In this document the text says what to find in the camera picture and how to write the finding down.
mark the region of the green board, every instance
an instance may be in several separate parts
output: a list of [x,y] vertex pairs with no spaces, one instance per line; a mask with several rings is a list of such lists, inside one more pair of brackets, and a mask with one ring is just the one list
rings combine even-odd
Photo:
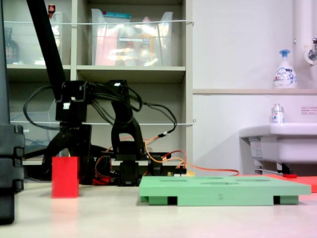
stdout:
[[311,186],[277,178],[247,177],[152,177],[140,184],[141,202],[150,205],[246,206],[298,204],[298,195],[310,194]]

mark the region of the sink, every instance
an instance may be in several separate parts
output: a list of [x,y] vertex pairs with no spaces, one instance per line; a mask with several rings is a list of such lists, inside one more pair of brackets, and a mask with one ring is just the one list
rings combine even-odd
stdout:
[[317,163],[317,123],[272,123],[240,130],[252,157],[277,163]]

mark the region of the soap dispenser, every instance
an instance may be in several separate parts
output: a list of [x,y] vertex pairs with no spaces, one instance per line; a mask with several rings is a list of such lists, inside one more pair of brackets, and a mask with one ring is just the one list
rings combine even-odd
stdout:
[[282,50],[279,53],[282,55],[282,63],[275,73],[273,88],[297,88],[296,73],[287,58],[290,51]]

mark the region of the shelf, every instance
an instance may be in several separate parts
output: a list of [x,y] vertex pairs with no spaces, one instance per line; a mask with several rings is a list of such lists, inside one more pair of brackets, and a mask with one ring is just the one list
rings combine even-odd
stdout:
[[193,89],[195,95],[240,94],[240,95],[315,95],[317,89]]
[[186,67],[79,65],[77,66],[77,71],[80,79],[90,82],[127,80],[128,83],[181,83]]
[[124,4],[124,5],[181,5],[182,0],[88,0],[95,4]]
[[[112,161],[111,164],[113,166],[119,166],[122,161]],[[164,166],[177,166],[179,165],[180,161],[167,161],[163,163]],[[23,165],[41,165],[42,164],[42,159],[41,158],[36,158],[36,159],[29,159],[29,160],[24,160]],[[147,166],[148,161],[139,161],[139,166]]]
[[[10,82],[49,82],[45,65],[8,64],[8,78]],[[64,65],[66,79],[70,79],[70,65]]]

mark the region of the white table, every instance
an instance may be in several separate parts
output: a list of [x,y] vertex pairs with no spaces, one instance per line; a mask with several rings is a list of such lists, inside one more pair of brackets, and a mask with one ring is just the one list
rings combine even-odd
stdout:
[[250,207],[148,206],[137,187],[81,186],[80,194],[51,199],[49,183],[25,184],[0,238],[317,238],[317,194]]

